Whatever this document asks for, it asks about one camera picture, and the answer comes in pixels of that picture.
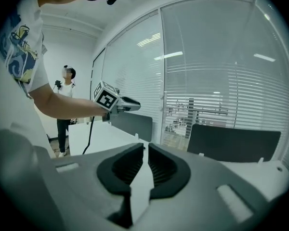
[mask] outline white shirt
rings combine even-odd
[[[75,85],[73,83],[66,85],[65,83],[61,84],[60,89],[57,88],[57,93],[64,95],[66,97],[73,98],[75,93]]]
[[[55,157],[33,100],[26,95],[48,83],[41,53],[43,21],[40,14],[38,0],[21,0],[2,27],[0,130],[17,133]]]

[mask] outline desk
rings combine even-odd
[[[82,154],[88,144],[89,124],[76,124],[69,127],[71,155]],[[86,154],[109,150],[130,143],[144,143],[144,163],[131,183],[131,209],[135,222],[148,207],[149,192],[154,187],[153,176],[148,165],[148,142],[138,139],[107,122],[96,121],[92,128],[91,145]],[[289,187],[289,172],[280,161],[258,163],[221,162],[227,168],[256,187],[270,201],[284,193]]]

